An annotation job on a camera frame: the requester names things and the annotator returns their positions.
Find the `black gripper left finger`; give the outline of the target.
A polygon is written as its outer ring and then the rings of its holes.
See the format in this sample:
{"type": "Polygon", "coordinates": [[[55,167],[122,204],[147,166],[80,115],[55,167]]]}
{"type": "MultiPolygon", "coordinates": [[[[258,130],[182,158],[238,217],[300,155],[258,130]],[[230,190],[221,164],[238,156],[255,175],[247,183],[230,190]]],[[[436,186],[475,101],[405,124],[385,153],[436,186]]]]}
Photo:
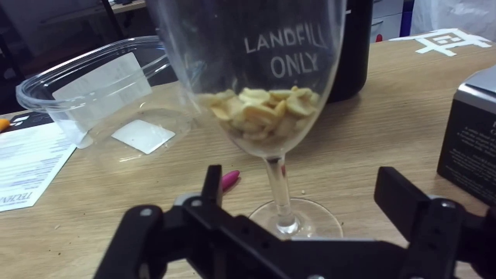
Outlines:
{"type": "Polygon", "coordinates": [[[221,166],[205,170],[198,195],[162,211],[129,208],[94,279],[162,279],[170,262],[185,259],[202,277],[289,279],[274,248],[280,242],[249,218],[221,209],[221,166]]]}

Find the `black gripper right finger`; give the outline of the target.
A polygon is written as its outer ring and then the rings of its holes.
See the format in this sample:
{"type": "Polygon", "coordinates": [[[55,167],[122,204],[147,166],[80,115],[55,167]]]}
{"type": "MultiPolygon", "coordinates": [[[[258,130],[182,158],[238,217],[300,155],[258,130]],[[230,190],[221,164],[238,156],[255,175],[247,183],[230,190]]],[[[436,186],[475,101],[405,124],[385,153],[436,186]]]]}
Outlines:
{"type": "Polygon", "coordinates": [[[453,279],[457,262],[496,279],[492,206],[475,215],[453,200],[426,195],[390,166],[377,169],[373,200],[407,242],[401,279],[453,279]]]}

